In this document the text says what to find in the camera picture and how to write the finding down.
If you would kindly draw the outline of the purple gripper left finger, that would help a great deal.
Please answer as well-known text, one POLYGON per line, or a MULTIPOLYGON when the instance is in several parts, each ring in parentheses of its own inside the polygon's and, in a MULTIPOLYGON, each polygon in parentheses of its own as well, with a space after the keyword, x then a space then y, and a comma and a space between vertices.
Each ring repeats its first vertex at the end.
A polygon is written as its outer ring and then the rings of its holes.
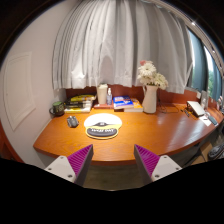
POLYGON ((73 154, 59 156, 45 170, 65 180, 82 186, 93 157, 93 145, 88 145, 73 154))

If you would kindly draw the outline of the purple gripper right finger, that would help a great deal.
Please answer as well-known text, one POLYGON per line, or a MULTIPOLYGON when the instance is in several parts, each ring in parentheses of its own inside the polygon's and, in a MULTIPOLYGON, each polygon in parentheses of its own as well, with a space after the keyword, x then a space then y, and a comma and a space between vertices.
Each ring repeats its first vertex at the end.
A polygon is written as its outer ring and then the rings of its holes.
POLYGON ((181 170, 168 155, 158 156, 150 150, 134 145, 135 160, 144 183, 151 183, 181 170))

